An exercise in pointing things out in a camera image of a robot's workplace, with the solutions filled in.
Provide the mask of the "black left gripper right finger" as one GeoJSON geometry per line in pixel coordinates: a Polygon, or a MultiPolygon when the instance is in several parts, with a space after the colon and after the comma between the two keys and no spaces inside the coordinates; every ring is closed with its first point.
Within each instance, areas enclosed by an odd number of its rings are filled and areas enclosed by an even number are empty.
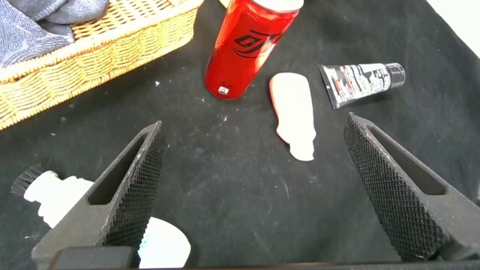
{"type": "Polygon", "coordinates": [[[391,245],[404,261],[479,259],[479,206],[366,118],[343,136],[391,245]]]}

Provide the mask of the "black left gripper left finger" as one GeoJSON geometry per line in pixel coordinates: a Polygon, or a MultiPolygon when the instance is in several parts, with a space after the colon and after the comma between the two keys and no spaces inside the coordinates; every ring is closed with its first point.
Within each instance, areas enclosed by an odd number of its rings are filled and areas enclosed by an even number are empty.
{"type": "Polygon", "coordinates": [[[45,269],[64,248],[138,248],[153,213],[167,147],[162,122],[143,128],[32,249],[45,269]]]}

